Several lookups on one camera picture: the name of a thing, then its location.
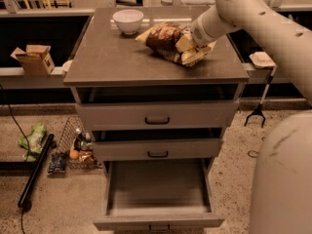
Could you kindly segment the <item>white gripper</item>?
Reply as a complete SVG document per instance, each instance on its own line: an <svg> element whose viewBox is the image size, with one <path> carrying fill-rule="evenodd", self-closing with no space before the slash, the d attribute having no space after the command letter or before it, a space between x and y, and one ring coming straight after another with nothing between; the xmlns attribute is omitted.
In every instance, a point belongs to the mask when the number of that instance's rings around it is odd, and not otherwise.
<svg viewBox="0 0 312 234"><path fill-rule="evenodd" d="M206 46L226 33L224 21L219 16L216 7L210 7L205 13L196 18L190 25L195 43Z"/></svg>

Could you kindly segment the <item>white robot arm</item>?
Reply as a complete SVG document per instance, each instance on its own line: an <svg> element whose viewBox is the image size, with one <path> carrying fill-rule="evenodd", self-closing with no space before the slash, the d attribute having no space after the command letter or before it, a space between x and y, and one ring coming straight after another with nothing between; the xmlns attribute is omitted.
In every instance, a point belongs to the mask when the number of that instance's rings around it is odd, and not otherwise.
<svg viewBox="0 0 312 234"><path fill-rule="evenodd" d="M246 31L307 101L312 99L312 32L268 0L215 0L191 24L199 46ZM312 111L294 114L264 139L253 175L249 234L312 234Z"/></svg>

